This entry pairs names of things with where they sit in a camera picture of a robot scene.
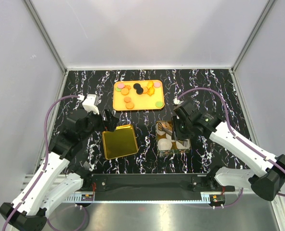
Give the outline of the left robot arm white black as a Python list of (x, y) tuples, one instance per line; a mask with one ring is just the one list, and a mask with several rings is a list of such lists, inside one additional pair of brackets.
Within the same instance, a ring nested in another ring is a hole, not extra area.
[(11, 202), (0, 206), (0, 214), (20, 231), (40, 231), (50, 214), (77, 190), (86, 191), (92, 186), (92, 178), (83, 168), (77, 168), (56, 187), (52, 188), (59, 174), (84, 149), (84, 142), (94, 132), (114, 131), (119, 118), (110, 110), (105, 117), (84, 109), (71, 112), (60, 133), (51, 141), (48, 153), (40, 168), (23, 191)]

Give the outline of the orange scalloped cookie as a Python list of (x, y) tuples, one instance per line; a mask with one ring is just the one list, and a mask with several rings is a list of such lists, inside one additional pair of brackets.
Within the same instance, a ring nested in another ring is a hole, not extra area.
[(170, 124), (169, 122), (167, 122), (167, 121), (162, 122), (162, 127), (163, 127), (163, 129), (172, 131), (172, 126), (171, 126), (171, 124)]

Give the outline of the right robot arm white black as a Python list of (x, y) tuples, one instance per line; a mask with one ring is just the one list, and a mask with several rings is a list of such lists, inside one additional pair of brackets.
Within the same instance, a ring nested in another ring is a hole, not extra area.
[(234, 186), (251, 189), (257, 196), (272, 201), (285, 183), (285, 155), (269, 153), (228, 126), (215, 114), (201, 113), (189, 101), (174, 108), (173, 139), (184, 141), (203, 136), (227, 149), (243, 161), (248, 169), (214, 167), (199, 187), (217, 191)]

